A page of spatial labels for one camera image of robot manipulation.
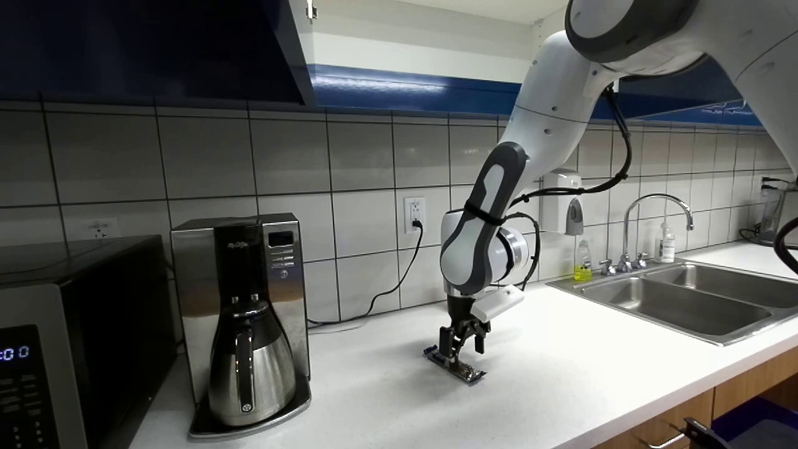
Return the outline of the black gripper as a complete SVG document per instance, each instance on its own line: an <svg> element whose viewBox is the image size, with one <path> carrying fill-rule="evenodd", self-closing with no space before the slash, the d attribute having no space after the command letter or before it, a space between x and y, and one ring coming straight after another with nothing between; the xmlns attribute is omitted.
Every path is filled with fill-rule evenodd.
<svg viewBox="0 0 798 449"><path fill-rule="evenodd" d="M443 365L452 365L455 360L455 351L465 345L473 341L473 349L483 355L483 340L491 333L489 321L478 321L470 314L470 298L448 298L447 300L447 311L452 325L438 329L438 345L437 355Z"/></svg>

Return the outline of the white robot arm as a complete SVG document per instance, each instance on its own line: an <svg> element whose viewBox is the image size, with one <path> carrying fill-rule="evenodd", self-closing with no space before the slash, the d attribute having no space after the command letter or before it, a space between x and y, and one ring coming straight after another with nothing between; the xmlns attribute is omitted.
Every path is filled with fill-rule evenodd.
<svg viewBox="0 0 798 449"><path fill-rule="evenodd" d="M465 202L447 214L438 254L452 321L429 356L452 366L489 321L475 303L503 287L503 222L531 184L560 167L597 103L624 78L664 78L713 60L798 169L798 0L568 0L564 27L535 53L496 148Z"/></svg>

